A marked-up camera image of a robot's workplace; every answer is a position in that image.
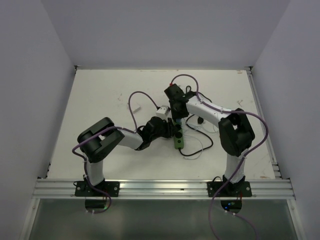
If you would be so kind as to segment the green power strip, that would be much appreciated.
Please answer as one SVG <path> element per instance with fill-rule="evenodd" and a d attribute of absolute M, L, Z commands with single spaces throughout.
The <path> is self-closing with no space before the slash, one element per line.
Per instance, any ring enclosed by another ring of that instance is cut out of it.
<path fill-rule="evenodd" d="M 182 120 L 181 120 L 181 124 L 177 124 L 176 120 L 173 120 L 172 122 L 174 126 L 174 135 L 173 135 L 174 148 L 176 150 L 182 150 L 185 146 Z"/>

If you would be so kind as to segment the white charger plug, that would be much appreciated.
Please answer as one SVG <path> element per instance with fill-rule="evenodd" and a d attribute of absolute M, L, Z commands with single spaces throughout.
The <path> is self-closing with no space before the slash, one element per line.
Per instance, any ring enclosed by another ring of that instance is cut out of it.
<path fill-rule="evenodd" d="M 139 112 L 141 109 L 142 109 L 141 106 L 135 106 L 131 110 L 132 110 L 132 113 L 135 114 L 135 113 Z"/>

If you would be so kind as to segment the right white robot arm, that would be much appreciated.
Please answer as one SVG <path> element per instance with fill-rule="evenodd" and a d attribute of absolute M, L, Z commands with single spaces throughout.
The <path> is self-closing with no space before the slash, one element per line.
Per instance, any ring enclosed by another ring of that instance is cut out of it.
<path fill-rule="evenodd" d="M 164 93 L 174 120 L 195 115 L 218 128 L 220 144 L 227 155 L 222 189 L 227 196 L 235 196 L 241 190 L 240 182 L 245 179 L 245 155 L 255 139 L 244 111 L 240 108 L 235 112 L 223 109 L 194 91 L 185 93 L 177 84 L 169 86 Z"/>

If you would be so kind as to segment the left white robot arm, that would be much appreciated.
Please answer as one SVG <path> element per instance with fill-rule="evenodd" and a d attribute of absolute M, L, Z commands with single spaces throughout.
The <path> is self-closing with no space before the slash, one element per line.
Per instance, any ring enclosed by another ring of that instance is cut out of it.
<path fill-rule="evenodd" d="M 158 138 L 173 138 L 178 130 L 171 118 L 163 120 L 157 116 L 135 131 L 115 126 L 108 117 L 87 128 L 77 137 L 78 145 L 72 149 L 73 154 L 76 154 L 76 149 L 80 149 L 84 154 L 84 178 L 89 180 L 86 185 L 87 192 L 95 197 L 103 193 L 103 160 L 115 147 L 123 146 L 143 151 Z"/>

